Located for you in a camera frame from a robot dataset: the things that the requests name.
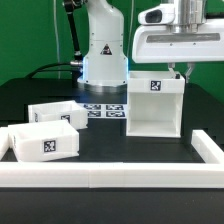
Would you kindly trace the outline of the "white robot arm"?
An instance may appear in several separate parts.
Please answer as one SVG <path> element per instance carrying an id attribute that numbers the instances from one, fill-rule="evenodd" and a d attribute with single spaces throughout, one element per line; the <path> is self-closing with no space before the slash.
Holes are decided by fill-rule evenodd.
<path id="1" fill-rule="evenodd" d="M 224 13 L 205 13 L 206 0 L 162 0 L 138 14 L 132 42 L 136 63 L 166 63 L 173 72 L 186 63 L 224 61 Z M 128 58 L 123 53 L 124 18 L 106 0 L 88 0 L 89 51 L 78 84 L 96 92 L 117 92 L 127 85 Z"/>

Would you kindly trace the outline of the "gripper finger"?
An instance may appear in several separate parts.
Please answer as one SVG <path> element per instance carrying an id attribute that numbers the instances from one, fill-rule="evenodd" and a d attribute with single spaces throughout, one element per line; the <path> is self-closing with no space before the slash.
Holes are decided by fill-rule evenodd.
<path id="1" fill-rule="evenodd" d="M 172 74 L 172 77 L 176 79 L 176 72 L 175 72 L 175 63 L 168 63 L 168 70 Z"/>
<path id="2" fill-rule="evenodd" d="M 194 68 L 195 68 L 195 62 L 189 62 L 189 63 L 187 63 L 187 70 L 185 72 L 186 83 L 189 83 L 189 81 L 190 81 L 190 75 L 194 71 Z"/>

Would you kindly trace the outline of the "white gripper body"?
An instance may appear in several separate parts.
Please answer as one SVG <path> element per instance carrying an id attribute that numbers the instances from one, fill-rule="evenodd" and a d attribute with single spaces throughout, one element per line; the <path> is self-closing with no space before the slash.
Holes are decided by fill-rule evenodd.
<path id="1" fill-rule="evenodd" d="M 196 33 L 173 34 L 166 25 L 140 26 L 134 35 L 136 63 L 224 61 L 224 25 L 205 23 Z"/>

